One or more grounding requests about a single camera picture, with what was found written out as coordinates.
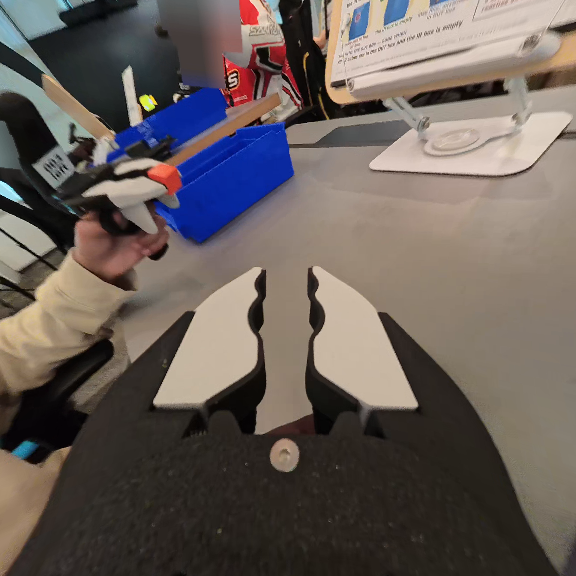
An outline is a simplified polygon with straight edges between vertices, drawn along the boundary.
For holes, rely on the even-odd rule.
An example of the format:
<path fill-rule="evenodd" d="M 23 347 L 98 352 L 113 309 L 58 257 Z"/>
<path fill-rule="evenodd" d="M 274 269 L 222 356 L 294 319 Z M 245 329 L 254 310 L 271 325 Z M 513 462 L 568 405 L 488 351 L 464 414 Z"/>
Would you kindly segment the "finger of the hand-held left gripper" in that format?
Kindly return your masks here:
<path fill-rule="evenodd" d="M 148 178 L 148 172 L 158 165 L 158 161 L 151 158 L 128 159 L 113 166 L 112 179 Z"/>
<path fill-rule="evenodd" d="M 88 211 L 119 212 L 137 229 L 147 234 L 158 232 L 157 224 L 151 216 L 147 203 L 159 201 L 170 209 L 180 207 L 177 193 L 167 194 L 166 188 L 149 178 L 123 178 L 107 180 L 95 185 L 83 194 L 83 208 Z"/>

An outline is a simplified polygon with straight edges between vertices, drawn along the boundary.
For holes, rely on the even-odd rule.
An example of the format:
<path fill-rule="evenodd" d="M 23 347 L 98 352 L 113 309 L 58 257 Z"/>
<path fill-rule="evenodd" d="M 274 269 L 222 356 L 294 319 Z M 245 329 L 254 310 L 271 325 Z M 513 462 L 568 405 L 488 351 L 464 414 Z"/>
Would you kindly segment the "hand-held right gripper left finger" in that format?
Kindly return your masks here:
<path fill-rule="evenodd" d="M 229 411 L 244 434 L 255 432 L 267 383 L 260 335 L 266 278 L 265 269 L 253 267 L 194 310 L 154 409 L 193 411 L 205 423 Z"/>

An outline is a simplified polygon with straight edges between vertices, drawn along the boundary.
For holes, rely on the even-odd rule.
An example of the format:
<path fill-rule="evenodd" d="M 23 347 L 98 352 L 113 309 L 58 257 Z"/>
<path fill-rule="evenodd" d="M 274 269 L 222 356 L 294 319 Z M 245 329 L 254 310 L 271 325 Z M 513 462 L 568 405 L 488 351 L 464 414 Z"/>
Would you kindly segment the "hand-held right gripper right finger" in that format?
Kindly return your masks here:
<path fill-rule="evenodd" d="M 364 431 L 376 414 L 416 414 L 415 393 L 371 302 L 318 265 L 308 268 L 307 296 L 306 395 L 315 432 L 330 433 L 344 413 Z"/>

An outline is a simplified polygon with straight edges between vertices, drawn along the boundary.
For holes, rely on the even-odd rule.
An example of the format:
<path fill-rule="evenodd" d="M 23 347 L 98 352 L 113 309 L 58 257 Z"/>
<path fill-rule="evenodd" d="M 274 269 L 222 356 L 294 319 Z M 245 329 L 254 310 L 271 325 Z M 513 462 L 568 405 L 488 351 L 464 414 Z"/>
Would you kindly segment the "red wooden cube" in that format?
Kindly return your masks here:
<path fill-rule="evenodd" d="M 158 163 L 147 170 L 147 177 L 166 188 L 166 194 L 174 196 L 183 186 L 180 172 L 175 166 Z"/>

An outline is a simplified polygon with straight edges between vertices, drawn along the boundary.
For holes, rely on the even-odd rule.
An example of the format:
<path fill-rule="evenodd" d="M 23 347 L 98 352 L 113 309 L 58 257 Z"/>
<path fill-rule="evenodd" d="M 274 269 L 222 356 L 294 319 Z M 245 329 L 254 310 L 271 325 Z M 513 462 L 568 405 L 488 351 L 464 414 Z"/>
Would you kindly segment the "blue plastic bin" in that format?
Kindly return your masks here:
<path fill-rule="evenodd" d="M 115 137 L 118 149 L 109 153 L 108 162 L 116 161 L 125 154 L 125 148 L 140 140 L 150 144 L 167 135 L 176 139 L 171 146 L 173 153 L 185 142 L 226 119 L 227 99 L 219 89 L 203 88 L 188 97 L 152 114 L 140 124 L 130 127 Z"/>
<path fill-rule="evenodd" d="M 245 127 L 178 165 L 179 208 L 157 212 L 200 244 L 294 176 L 284 123 Z"/>

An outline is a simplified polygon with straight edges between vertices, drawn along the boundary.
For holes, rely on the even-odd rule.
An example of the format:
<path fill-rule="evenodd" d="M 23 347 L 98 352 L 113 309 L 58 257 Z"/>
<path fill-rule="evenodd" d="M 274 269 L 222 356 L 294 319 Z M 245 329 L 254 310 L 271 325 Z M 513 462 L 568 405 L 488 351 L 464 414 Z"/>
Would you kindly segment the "person's left forearm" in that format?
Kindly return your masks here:
<path fill-rule="evenodd" d="M 119 314 L 135 291 L 134 270 L 110 284 L 67 256 L 31 305 L 1 321 L 1 412 L 14 413 L 24 392 L 47 384 L 65 362 L 108 340 L 112 359 L 72 397 L 91 413 L 130 365 Z"/>

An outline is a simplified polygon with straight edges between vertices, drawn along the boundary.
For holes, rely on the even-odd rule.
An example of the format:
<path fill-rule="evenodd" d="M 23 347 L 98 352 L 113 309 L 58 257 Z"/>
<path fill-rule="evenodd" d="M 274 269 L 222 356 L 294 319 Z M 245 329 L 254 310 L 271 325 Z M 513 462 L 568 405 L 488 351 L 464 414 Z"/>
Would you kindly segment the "person's left hand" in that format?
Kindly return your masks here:
<path fill-rule="evenodd" d="M 97 214 L 87 213 L 76 223 L 73 260 L 101 280 L 118 286 L 137 264 L 168 244 L 165 220 L 153 207 L 150 214 L 157 226 L 155 234 L 111 235 L 102 228 Z"/>

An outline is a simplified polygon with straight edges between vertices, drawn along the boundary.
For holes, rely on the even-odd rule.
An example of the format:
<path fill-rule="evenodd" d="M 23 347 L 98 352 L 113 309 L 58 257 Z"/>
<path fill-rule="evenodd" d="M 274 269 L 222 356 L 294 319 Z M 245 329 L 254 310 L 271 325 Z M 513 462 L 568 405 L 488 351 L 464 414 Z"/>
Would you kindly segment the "white printed card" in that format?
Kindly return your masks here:
<path fill-rule="evenodd" d="M 131 66 L 127 66 L 122 71 L 121 80 L 123 83 L 124 96 L 126 100 L 128 120 L 130 126 L 134 127 L 143 121 L 143 115 L 135 90 L 134 74 L 133 68 Z"/>

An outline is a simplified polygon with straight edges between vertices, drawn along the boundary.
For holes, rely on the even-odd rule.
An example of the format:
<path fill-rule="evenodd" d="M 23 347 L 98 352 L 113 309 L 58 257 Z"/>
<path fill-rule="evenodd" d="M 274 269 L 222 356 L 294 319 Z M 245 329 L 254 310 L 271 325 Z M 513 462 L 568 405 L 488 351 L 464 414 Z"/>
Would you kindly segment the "brown wooden desk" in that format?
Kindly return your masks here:
<path fill-rule="evenodd" d="M 82 126 L 93 138 L 112 140 L 115 136 L 112 130 L 99 121 L 92 112 L 86 109 L 58 82 L 45 74 L 41 75 L 41 85 L 47 97 L 63 112 L 67 113 L 78 125 Z M 279 93 L 273 92 L 267 97 L 226 110 L 226 119 L 201 132 L 176 149 L 175 154 L 166 160 L 171 166 L 177 166 L 202 150 L 212 146 L 222 138 L 233 135 L 260 119 L 267 112 L 281 104 Z"/>

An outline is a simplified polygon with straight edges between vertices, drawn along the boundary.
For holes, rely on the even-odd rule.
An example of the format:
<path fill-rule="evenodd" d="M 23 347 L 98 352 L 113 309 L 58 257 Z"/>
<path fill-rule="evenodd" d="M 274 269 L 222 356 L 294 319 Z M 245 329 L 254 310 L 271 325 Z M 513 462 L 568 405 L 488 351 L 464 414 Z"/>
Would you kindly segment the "black office chair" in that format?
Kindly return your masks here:
<path fill-rule="evenodd" d="M 71 446 L 88 418 L 75 409 L 71 398 L 112 356 L 109 340 L 97 342 L 58 367 L 51 381 L 25 391 L 18 412 L 1 436 L 1 448 L 39 464 L 52 452 Z"/>

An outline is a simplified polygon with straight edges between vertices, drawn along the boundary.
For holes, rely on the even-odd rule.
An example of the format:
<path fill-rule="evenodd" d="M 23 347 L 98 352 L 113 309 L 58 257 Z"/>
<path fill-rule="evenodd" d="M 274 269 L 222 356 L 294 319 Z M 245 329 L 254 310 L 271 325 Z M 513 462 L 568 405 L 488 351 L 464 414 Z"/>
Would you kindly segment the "black jacket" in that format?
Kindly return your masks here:
<path fill-rule="evenodd" d="M 326 61 L 313 39 L 311 1 L 279 1 L 279 12 L 287 60 L 302 105 L 311 118 L 330 119 L 334 104 L 326 90 Z"/>

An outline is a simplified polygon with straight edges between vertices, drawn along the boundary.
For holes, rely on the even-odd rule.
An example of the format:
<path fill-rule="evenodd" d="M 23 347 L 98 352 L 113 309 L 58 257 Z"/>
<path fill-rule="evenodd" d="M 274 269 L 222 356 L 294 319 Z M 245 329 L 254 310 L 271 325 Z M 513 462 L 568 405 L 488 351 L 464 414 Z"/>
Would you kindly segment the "instruction sheet on stand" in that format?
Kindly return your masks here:
<path fill-rule="evenodd" d="M 553 25 L 537 33 L 461 49 L 403 66 L 349 78 L 331 86 L 336 40 L 331 24 L 341 23 L 342 1 L 334 1 L 325 80 L 331 98 L 341 104 L 381 100 L 408 126 L 370 164 L 374 172 L 504 177 L 533 167 L 572 121 L 564 111 L 533 112 L 527 76 L 560 65 L 568 47 Z M 504 80 L 515 106 L 507 116 L 434 121 L 408 100 L 442 88 Z"/>

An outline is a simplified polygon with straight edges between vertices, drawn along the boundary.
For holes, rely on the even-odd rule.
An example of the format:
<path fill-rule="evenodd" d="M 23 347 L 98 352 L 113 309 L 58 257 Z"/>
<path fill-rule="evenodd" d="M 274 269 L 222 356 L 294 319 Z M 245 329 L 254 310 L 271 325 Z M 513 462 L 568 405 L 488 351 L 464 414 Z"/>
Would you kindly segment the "printed instruction sheet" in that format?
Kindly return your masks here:
<path fill-rule="evenodd" d="M 575 21 L 575 1 L 343 1 L 331 86 Z"/>

